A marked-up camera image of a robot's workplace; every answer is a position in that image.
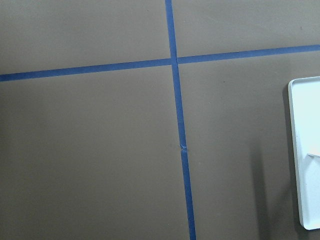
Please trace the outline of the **white towel rack stand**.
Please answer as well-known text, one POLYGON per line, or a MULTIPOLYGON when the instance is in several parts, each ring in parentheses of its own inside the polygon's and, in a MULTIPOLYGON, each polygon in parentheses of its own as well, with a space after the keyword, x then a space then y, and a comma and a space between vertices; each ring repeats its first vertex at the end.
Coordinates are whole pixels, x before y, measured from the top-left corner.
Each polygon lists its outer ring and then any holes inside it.
POLYGON ((308 231, 320 228, 320 78, 288 84, 289 112, 299 222, 308 231))

